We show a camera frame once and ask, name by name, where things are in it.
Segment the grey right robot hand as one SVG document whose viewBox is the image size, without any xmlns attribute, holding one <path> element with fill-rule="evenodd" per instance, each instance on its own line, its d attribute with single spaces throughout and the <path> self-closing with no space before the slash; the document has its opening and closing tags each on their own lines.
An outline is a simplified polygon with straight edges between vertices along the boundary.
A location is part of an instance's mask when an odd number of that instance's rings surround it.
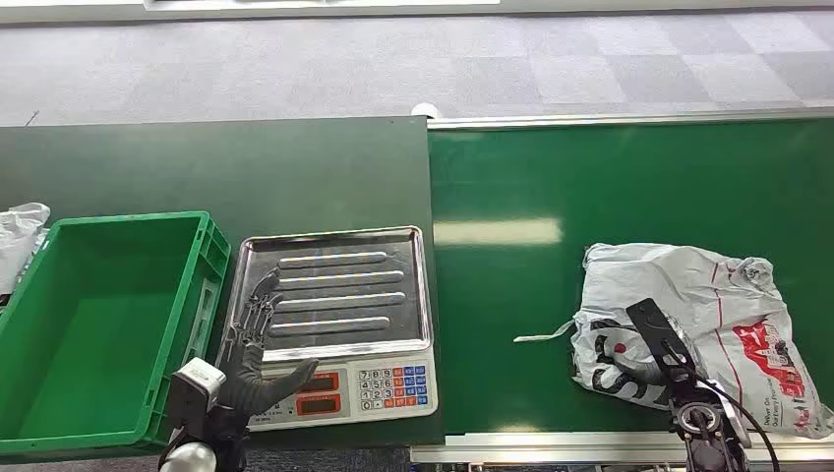
<svg viewBox="0 0 834 472">
<path fill-rule="evenodd" d="M 694 371 L 701 377 L 707 378 L 707 372 L 704 370 L 702 365 L 702 359 L 700 356 L 700 352 L 697 348 L 697 345 L 694 343 L 692 338 L 685 332 L 685 330 L 677 325 L 673 325 L 673 331 L 681 340 L 681 343 L 684 345 L 686 351 L 688 352 L 688 356 L 692 361 L 692 367 Z"/>
</svg>

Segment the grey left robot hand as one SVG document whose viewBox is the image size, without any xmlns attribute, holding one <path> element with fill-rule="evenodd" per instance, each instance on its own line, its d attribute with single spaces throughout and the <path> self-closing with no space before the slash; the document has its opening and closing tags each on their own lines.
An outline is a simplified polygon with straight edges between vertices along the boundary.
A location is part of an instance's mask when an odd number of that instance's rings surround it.
<svg viewBox="0 0 834 472">
<path fill-rule="evenodd" d="M 277 303 L 279 268 L 269 270 L 245 301 L 242 314 L 224 334 L 216 366 L 226 375 L 219 402 L 243 419 L 267 412 L 281 400 L 305 386 L 314 376 L 319 361 L 303 360 L 291 373 L 265 379 L 260 371 L 264 357 L 264 338 Z"/>
</svg>

